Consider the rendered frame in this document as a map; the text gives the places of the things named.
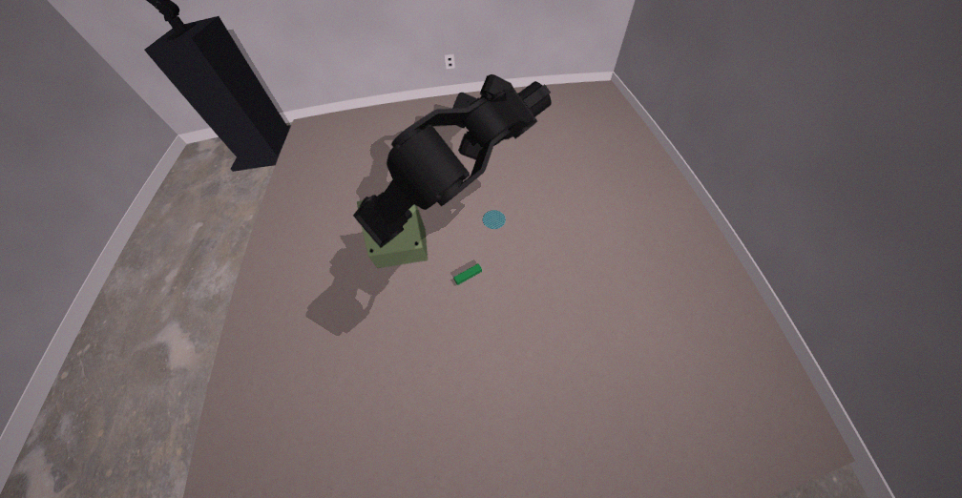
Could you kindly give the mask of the cyan circle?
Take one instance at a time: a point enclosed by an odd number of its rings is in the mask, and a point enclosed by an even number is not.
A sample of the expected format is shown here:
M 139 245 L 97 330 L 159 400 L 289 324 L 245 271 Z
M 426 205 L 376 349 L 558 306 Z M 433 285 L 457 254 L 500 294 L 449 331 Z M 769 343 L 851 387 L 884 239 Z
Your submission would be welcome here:
M 506 222 L 506 218 L 503 213 L 491 210 L 483 216 L 483 223 L 490 229 L 499 229 Z

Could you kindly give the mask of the green rectangular post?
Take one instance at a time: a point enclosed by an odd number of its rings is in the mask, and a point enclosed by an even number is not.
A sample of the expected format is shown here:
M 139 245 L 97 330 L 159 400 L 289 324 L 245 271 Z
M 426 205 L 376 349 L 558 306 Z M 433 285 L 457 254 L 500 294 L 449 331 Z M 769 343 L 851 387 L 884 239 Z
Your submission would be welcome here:
M 482 272 L 482 268 L 481 268 L 481 266 L 479 265 L 479 263 L 477 263 L 476 265 L 474 265 L 473 267 L 469 268 L 468 270 L 466 270 L 466 271 L 460 273 L 459 275 L 455 276 L 455 277 L 454 277 L 454 280 L 455 280 L 455 282 L 457 283 L 457 285 L 459 285 L 460 283 L 462 283 L 462 282 L 464 282 L 464 281 L 466 281 L 466 280 L 474 277 L 475 275 L 477 275 L 477 274 L 479 274 L 479 273 L 481 273 L 481 272 Z

